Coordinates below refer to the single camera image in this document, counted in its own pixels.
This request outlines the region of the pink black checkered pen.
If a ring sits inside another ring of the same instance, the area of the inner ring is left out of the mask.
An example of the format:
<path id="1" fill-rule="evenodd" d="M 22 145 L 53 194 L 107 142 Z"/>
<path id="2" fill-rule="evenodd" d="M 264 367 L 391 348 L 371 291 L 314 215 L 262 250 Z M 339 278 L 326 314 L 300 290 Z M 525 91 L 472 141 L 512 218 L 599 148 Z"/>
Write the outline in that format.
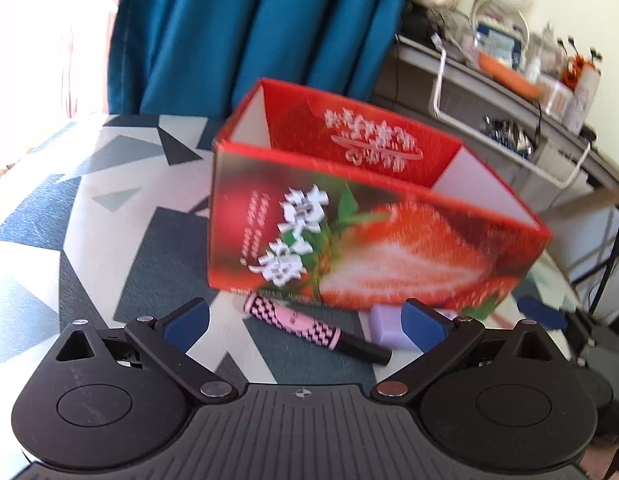
<path id="1" fill-rule="evenodd" d="M 288 334 L 302 338 L 351 358 L 371 364 L 386 366 L 392 359 L 392 351 L 348 333 L 342 328 L 316 320 L 293 310 L 284 304 L 258 294 L 247 296 L 244 312 Z"/>

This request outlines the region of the grey desk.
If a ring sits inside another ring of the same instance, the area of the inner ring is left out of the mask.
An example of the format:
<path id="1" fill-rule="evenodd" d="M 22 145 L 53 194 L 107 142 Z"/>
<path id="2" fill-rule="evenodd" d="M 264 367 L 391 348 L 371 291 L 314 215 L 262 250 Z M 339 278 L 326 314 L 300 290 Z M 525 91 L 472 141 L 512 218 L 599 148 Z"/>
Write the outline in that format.
<path id="1" fill-rule="evenodd" d="M 618 315 L 619 166 L 454 54 L 396 37 L 372 101 L 467 142 L 553 227 L 550 252 L 585 307 Z"/>

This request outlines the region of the blue silver snack bag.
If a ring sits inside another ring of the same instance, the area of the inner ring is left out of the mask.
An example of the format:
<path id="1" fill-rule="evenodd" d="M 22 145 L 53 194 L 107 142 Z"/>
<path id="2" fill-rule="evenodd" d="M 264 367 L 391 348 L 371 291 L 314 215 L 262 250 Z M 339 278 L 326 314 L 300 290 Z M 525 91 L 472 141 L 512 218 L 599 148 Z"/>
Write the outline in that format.
<path id="1" fill-rule="evenodd" d="M 535 151 L 533 139 L 512 119 L 483 117 L 481 132 L 515 154 L 529 159 Z"/>

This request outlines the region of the red strawberry cardboard box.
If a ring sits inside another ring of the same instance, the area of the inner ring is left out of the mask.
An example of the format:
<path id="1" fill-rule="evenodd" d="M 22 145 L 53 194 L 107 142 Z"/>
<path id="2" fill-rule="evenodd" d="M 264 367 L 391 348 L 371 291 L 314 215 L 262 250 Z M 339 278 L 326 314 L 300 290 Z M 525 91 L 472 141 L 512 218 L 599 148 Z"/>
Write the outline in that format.
<path id="1" fill-rule="evenodd" d="M 215 136 L 217 289 L 474 310 L 510 294 L 550 240 L 465 143 L 390 110 L 263 79 Z"/>

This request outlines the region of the cotton swab container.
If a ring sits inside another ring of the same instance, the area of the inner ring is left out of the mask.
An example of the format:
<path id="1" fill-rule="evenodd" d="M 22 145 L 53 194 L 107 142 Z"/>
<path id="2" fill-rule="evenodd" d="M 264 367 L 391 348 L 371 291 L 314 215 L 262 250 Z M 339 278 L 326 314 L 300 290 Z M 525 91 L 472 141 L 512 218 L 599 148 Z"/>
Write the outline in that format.
<path id="1" fill-rule="evenodd" d="M 567 107 L 573 99 L 573 91 L 559 80 L 541 74 L 538 76 L 539 102 L 544 114 L 561 122 Z"/>

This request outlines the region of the white spray bottle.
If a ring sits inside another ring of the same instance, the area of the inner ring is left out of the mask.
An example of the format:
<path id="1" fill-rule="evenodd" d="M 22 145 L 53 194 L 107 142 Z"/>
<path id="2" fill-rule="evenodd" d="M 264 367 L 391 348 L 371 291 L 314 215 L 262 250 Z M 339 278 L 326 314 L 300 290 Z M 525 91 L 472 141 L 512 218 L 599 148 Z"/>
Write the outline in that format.
<path id="1" fill-rule="evenodd" d="M 600 70 L 591 64 L 585 64 L 562 118 L 562 125 L 571 133 L 581 132 L 591 104 L 594 102 L 599 82 Z"/>

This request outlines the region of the orange plate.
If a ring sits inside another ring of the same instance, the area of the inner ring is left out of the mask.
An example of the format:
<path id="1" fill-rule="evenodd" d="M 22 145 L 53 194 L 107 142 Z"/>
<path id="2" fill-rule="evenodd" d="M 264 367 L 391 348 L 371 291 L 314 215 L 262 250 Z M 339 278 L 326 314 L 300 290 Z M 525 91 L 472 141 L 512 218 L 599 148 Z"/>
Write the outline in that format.
<path id="1" fill-rule="evenodd" d="M 477 55 L 477 62 L 479 62 L 479 67 L 483 72 L 521 98 L 534 101 L 541 96 L 541 88 L 538 84 L 532 84 L 524 76 L 503 65 L 491 55 L 480 52 Z"/>

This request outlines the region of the clear box blue label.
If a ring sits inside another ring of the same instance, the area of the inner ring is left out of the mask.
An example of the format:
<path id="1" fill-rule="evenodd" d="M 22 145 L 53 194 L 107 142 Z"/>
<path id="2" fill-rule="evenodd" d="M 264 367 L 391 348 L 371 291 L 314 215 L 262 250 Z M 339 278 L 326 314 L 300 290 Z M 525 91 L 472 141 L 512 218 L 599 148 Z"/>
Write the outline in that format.
<path id="1" fill-rule="evenodd" d="M 501 27 L 500 24 L 480 23 L 477 32 L 488 55 L 513 70 L 519 67 L 523 42 L 515 29 Z"/>

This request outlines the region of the blue curtain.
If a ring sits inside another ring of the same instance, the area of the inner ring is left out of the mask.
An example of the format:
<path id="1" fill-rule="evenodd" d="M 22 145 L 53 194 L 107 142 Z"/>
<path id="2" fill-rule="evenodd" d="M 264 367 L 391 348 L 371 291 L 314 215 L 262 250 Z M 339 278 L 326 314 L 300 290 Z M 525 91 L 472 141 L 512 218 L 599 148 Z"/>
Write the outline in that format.
<path id="1" fill-rule="evenodd" d="M 262 78 L 365 101 L 406 0 L 120 0 L 114 114 L 224 118 Z"/>

